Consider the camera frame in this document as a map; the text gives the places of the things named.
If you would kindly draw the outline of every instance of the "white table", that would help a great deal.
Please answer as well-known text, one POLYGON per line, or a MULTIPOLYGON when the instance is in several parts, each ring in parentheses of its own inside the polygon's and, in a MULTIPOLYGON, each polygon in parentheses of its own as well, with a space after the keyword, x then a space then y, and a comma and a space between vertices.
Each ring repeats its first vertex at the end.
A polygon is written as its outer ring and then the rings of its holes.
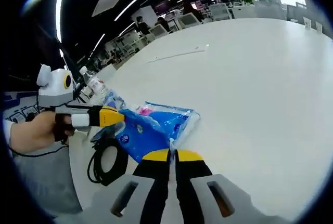
MULTIPOLYGON (((330 172, 333 41, 303 25, 237 19, 178 31, 142 49, 106 85, 128 104, 197 110, 201 122, 181 148, 200 153, 265 214, 296 219, 330 172), (165 58, 190 50, 200 51, 165 58)), ((86 176, 88 140, 75 138, 71 170, 87 208, 102 186, 86 176)))

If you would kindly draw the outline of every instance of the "human hand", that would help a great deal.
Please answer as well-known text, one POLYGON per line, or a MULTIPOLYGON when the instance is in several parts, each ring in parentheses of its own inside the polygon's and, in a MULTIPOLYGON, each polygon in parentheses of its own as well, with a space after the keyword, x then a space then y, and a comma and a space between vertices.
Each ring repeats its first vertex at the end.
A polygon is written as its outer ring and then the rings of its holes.
POLYGON ((56 136, 61 134, 74 135, 74 129, 66 130, 62 127, 72 123, 69 115, 64 115, 64 124, 56 121, 56 113, 45 111, 37 115, 31 122, 13 124, 10 130, 10 147, 19 153, 29 153, 52 145, 56 136))

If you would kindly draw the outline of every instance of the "desk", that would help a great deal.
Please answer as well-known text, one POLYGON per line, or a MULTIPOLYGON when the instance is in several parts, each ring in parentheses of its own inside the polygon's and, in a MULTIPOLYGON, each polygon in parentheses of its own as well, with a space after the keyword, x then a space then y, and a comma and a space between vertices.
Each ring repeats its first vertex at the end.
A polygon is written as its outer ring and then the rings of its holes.
MULTIPOLYGON (((332 53, 330 38, 297 23, 224 20, 155 40, 106 85, 128 104, 148 100, 198 111, 201 121, 181 148, 200 153, 263 213, 295 220, 331 170, 332 53), (159 59, 203 45, 205 51, 159 59)), ((93 152, 76 139, 69 142, 71 170, 86 208, 102 186, 86 177, 93 152)))

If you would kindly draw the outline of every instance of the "black cable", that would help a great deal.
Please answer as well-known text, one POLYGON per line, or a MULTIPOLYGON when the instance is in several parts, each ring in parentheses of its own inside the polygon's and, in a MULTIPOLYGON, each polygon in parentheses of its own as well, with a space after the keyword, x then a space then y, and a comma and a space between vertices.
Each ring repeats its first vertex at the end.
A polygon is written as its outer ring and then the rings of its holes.
POLYGON ((100 183, 104 186, 109 185, 119 177, 125 174, 127 163, 129 161, 129 155, 127 152, 119 145, 115 138, 105 138, 102 137, 94 145, 93 148, 96 150, 91 160, 89 161, 87 175, 91 182, 100 183), (114 146, 117 149, 117 156, 113 167, 110 171, 104 172, 101 166, 101 158, 104 151, 110 147, 114 146), (90 167, 94 161, 93 173, 95 180, 90 176, 90 167))
POLYGON ((14 154, 16 154, 16 155, 19 155, 19 156, 24 156, 24 157, 40 157, 40 156, 43 156, 43 155, 49 155, 49 154, 52 154, 52 153, 56 153, 56 152, 58 152, 59 150, 68 147, 68 145, 61 146, 59 149, 57 149, 57 150, 55 150, 55 151, 50 151, 50 152, 46 152, 46 153, 39 154, 39 155, 25 155, 25 154, 22 154, 22 153, 20 153, 20 152, 17 152, 17 151, 15 151, 15 150, 13 150, 10 146, 8 146, 8 147, 9 147, 9 149, 12 151, 12 153, 14 153, 14 154))

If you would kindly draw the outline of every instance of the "water bottle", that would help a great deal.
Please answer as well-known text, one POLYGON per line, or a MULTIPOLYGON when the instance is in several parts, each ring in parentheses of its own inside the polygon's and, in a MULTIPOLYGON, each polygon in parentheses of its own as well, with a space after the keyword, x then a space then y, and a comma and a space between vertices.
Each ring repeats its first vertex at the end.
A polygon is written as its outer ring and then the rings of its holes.
POLYGON ((83 76, 86 85, 93 91, 98 97, 105 97, 108 94, 108 88, 105 86, 102 80, 100 80, 96 73, 89 71, 86 66, 80 69, 80 73, 83 76))

